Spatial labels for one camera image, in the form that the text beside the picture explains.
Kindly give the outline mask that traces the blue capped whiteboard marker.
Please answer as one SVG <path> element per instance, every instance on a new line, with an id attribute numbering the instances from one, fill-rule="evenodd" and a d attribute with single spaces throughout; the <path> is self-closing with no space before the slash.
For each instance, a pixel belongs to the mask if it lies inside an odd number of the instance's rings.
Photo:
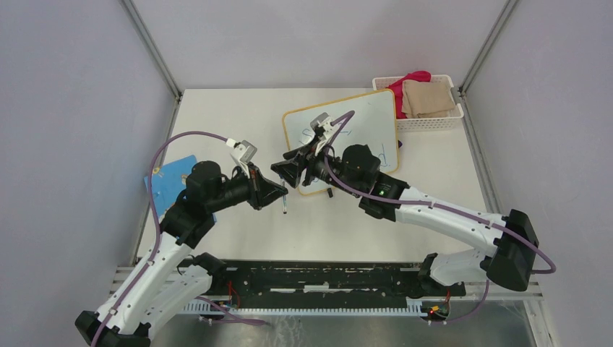
<path id="1" fill-rule="evenodd" d="M 286 189 L 286 183 L 285 183 L 285 181 L 284 181 L 284 180 L 282 180 L 282 179 L 281 179 L 280 181 L 281 181 L 281 186 L 282 186 L 282 187 L 283 187 L 285 190 L 287 190 L 287 189 Z M 282 208 L 283 208 L 283 214 L 284 214 L 284 215 L 286 215 L 286 214 L 287 214 L 287 201 L 286 201 L 286 195 L 287 195 L 287 194 L 288 194 L 288 193 L 286 192 L 286 193 L 283 195 L 283 197 L 282 197 Z"/>

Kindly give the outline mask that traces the yellow framed whiteboard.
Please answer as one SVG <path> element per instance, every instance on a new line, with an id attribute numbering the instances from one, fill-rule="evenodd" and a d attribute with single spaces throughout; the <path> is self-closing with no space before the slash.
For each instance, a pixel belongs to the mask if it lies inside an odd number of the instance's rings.
<path id="1" fill-rule="evenodd" d="M 313 138 L 310 123 L 320 114 L 327 113 L 335 120 L 349 111 L 355 114 L 334 141 L 335 154 L 341 156 L 350 145 L 368 145 L 372 155 L 380 160 L 381 172 L 397 171 L 400 164 L 395 101 L 390 90 L 371 91 L 286 112 L 282 124 L 288 148 L 296 149 Z"/>

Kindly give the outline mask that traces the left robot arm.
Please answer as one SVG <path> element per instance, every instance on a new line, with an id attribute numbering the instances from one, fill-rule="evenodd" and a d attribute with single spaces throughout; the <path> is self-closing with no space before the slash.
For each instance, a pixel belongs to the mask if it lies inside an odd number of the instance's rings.
<path id="1" fill-rule="evenodd" d="M 255 210 L 287 195 L 258 167 L 228 178 L 212 161 L 195 164 L 186 187 L 166 212 L 160 233 L 119 290 L 96 311 L 83 311 L 75 326 L 89 346 L 149 346 L 158 332 L 198 295 L 221 293 L 225 263 L 203 253 L 168 287 L 169 275 L 215 225 L 215 213 L 246 202 Z"/>

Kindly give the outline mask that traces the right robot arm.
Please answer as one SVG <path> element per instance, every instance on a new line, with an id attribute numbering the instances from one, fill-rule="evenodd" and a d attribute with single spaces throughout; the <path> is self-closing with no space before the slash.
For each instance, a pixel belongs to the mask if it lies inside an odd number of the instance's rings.
<path id="1" fill-rule="evenodd" d="M 430 197 L 381 172 L 367 145 L 351 145 L 340 157 L 305 145 L 285 153 L 271 169 L 293 188 L 323 181 L 358 197 L 359 208 L 373 218 L 422 226 L 469 245 L 468 251 L 426 256 L 417 283 L 427 295 L 470 280 L 526 291 L 536 273 L 539 240 L 526 213 L 480 213 Z"/>

